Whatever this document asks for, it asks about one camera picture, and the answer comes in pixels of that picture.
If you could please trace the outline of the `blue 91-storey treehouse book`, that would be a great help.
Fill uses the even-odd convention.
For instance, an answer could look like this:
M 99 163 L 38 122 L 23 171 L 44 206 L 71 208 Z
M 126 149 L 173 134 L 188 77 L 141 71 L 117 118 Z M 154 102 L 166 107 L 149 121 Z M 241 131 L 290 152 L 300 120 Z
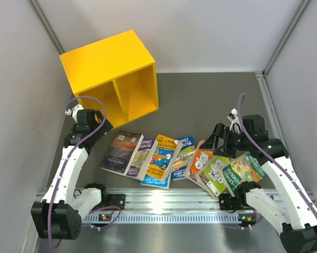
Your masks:
M 192 136 L 178 138 L 182 142 L 182 148 L 179 152 L 172 169 L 172 180 L 184 179 L 184 172 L 195 152 L 195 143 Z

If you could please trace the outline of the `dark brown paperback book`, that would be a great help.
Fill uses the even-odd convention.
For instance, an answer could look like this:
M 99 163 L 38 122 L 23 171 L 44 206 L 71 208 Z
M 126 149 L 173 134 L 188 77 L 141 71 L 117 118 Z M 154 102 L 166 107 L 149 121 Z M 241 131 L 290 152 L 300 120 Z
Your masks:
M 140 133 L 118 131 L 101 162 L 100 168 L 127 176 L 143 138 L 143 134 Z

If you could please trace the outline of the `light blue 26-storey treehouse book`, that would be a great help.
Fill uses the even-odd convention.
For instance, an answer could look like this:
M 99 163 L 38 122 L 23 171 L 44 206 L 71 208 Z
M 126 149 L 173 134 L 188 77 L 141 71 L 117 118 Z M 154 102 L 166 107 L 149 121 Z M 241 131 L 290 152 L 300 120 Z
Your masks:
M 161 189 L 168 189 L 170 187 L 171 176 L 168 176 L 165 181 L 160 181 L 156 178 L 153 178 L 149 175 L 144 177 L 144 180 L 140 182 L 140 185 Z

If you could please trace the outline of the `purple 52-storey treehouse book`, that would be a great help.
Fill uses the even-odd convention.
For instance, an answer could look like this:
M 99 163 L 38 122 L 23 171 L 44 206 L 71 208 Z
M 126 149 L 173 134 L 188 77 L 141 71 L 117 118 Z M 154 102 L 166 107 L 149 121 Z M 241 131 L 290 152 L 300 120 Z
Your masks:
M 156 150 L 157 139 L 143 139 L 130 165 L 127 177 L 143 181 Z

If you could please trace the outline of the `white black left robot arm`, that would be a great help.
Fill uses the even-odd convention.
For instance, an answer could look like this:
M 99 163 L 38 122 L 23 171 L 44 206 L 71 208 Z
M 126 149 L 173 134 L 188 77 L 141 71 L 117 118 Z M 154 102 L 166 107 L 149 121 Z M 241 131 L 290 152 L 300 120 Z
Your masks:
M 74 197 L 74 192 L 91 149 L 113 126 L 99 110 L 72 109 L 71 116 L 76 123 L 64 140 L 61 161 L 51 186 L 42 200 L 31 207 L 35 228 L 42 239 L 75 240 L 90 211 L 104 209 L 109 203 L 101 184 L 89 184 L 79 197 Z

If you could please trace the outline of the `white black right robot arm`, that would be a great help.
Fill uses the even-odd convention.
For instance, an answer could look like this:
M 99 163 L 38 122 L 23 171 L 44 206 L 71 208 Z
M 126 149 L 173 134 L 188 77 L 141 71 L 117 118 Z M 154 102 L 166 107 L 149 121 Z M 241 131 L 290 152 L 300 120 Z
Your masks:
M 233 210 L 256 210 L 278 233 L 286 252 L 317 251 L 317 207 L 297 177 L 281 140 L 269 138 L 258 114 L 217 123 L 203 150 L 233 161 L 220 174 Z

